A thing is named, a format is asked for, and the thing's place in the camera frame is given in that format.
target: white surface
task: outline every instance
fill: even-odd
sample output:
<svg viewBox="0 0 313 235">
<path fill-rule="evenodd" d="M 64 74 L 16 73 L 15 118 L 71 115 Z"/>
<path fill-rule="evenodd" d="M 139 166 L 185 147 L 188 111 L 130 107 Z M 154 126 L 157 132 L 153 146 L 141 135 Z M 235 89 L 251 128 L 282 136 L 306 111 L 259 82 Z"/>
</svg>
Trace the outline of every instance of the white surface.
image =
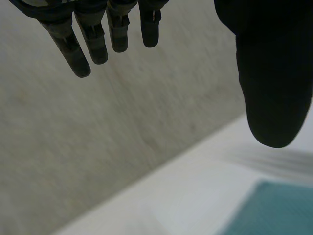
<svg viewBox="0 0 313 235">
<path fill-rule="evenodd" d="M 313 112 L 292 145 L 269 149 L 242 117 L 54 234 L 216 234 L 260 180 L 313 182 L 312 131 Z"/>
</svg>

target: black finger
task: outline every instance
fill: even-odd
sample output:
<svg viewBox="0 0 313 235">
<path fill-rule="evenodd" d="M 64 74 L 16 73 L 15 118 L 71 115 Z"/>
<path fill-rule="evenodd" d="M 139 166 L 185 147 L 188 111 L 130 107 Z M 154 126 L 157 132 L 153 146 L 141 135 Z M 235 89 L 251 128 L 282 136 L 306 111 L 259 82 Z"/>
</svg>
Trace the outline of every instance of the black finger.
<svg viewBox="0 0 313 235">
<path fill-rule="evenodd" d="M 107 7 L 108 24 L 113 50 L 124 52 L 128 48 L 127 31 L 130 24 L 128 13 L 138 0 L 109 0 Z"/>
<path fill-rule="evenodd" d="M 139 0 L 142 40 L 146 47 L 155 47 L 159 38 L 161 9 L 169 0 Z"/>
<path fill-rule="evenodd" d="M 106 9 L 106 1 L 82 1 L 75 3 L 75 17 L 83 33 L 87 48 L 95 64 L 108 60 L 108 52 L 101 25 Z"/>
<path fill-rule="evenodd" d="M 55 22 L 40 21 L 40 23 L 48 30 L 73 72 L 78 77 L 88 76 L 90 67 L 73 32 L 72 17 Z"/>
<path fill-rule="evenodd" d="M 293 141 L 311 103 L 313 10 L 303 10 L 281 27 L 250 31 L 236 40 L 248 122 L 255 138 L 270 147 Z"/>
</svg>

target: blue-green object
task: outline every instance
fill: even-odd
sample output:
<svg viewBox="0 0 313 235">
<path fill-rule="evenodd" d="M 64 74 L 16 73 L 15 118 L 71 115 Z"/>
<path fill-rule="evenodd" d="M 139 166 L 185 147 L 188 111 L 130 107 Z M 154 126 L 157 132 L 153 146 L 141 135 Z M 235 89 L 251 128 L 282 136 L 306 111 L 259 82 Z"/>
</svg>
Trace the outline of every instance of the blue-green object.
<svg viewBox="0 0 313 235">
<path fill-rule="evenodd" d="M 222 235 L 313 235 L 313 188 L 261 183 Z"/>
</svg>

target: black object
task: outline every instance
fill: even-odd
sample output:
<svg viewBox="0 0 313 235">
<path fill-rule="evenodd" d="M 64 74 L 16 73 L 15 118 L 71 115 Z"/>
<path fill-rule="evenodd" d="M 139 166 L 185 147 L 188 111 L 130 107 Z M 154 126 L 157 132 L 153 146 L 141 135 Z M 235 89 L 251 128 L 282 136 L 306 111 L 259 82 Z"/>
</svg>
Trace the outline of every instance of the black object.
<svg viewBox="0 0 313 235">
<path fill-rule="evenodd" d="M 215 0 L 236 34 L 239 81 L 255 138 L 290 144 L 310 107 L 313 89 L 313 1 Z"/>
<path fill-rule="evenodd" d="M 108 60 L 101 20 L 107 12 L 112 47 L 124 52 L 128 47 L 128 13 L 138 0 L 10 0 L 25 15 L 37 19 L 78 77 L 90 74 L 90 66 L 72 30 L 72 13 L 83 33 L 95 64 Z M 158 42 L 160 9 L 168 0 L 140 0 L 141 28 L 144 44 L 154 47 Z"/>
</svg>

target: textured wall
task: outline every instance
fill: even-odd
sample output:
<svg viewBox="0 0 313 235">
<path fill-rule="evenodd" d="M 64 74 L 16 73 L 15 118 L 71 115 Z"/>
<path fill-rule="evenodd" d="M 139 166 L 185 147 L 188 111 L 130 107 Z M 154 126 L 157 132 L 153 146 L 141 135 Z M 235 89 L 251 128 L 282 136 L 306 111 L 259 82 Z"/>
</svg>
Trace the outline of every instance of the textured wall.
<svg viewBox="0 0 313 235">
<path fill-rule="evenodd" d="M 138 8 L 129 49 L 77 78 L 48 33 L 0 3 L 0 226 L 47 235 L 244 110 L 234 36 L 213 1 L 171 0 L 160 42 L 144 47 Z"/>
</svg>

